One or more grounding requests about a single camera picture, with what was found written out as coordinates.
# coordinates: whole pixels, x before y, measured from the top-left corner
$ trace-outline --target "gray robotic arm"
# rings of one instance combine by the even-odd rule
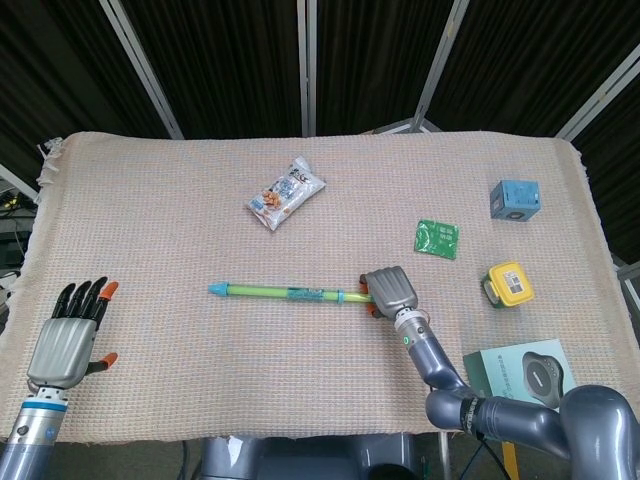
[[[607,387],[571,390],[560,413],[503,397],[480,398],[460,378],[418,307],[401,267],[364,275],[379,316],[395,319],[409,356],[434,389],[426,402],[438,428],[487,435],[570,460],[575,479],[635,480],[640,462],[640,427],[625,398]]]

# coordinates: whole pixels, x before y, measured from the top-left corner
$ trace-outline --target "snack bag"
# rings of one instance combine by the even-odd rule
[[[326,183],[311,173],[303,157],[296,158],[273,185],[248,203],[256,217],[271,230],[278,228],[296,208],[325,187]]]

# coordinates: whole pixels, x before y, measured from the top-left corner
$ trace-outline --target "box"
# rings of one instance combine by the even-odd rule
[[[491,218],[526,222],[540,210],[538,182],[502,180],[490,198]]]
[[[495,308],[515,307],[535,297],[533,287],[518,262],[491,267],[482,280],[482,288]]]
[[[491,348],[465,355],[471,387],[483,397],[501,396],[557,409],[576,386],[560,340]]]

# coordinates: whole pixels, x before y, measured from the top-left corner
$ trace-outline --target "table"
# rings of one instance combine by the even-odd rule
[[[0,434],[26,395],[42,322],[70,281],[121,287],[59,440],[303,437],[435,431],[392,325],[362,306],[217,298],[207,285],[357,288],[402,265],[461,373],[481,348],[559,338],[578,384],[638,412],[640,352],[579,154],[559,139],[489,132],[165,141],[72,135],[41,176],[42,203],[0,336]],[[303,155],[327,187],[275,232],[245,203]],[[527,223],[491,220],[501,179],[537,180]],[[413,251],[418,220],[458,225],[455,261]],[[505,260],[536,299],[493,309],[480,289]]]

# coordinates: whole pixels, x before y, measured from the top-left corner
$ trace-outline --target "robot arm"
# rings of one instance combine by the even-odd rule
[[[435,389],[426,402],[429,421],[526,445],[571,460],[574,478],[636,479],[640,460],[638,421],[620,395],[606,387],[571,390],[550,408],[503,397],[480,398],[447,358],[401,267],[368,273],[365,280],[380,316],[395,319],[409,356],[424,382]]]
[[[0,479],[26,480],[44,476],[62,420],[68,390],[89,374],[107,370],[117,359],[111,353],[90,362],[93,342],[107,303],[118,284],[100,291],[106,277],[67,286],[45,321],[27,371],[31,394],[20,413],[0,460]]]

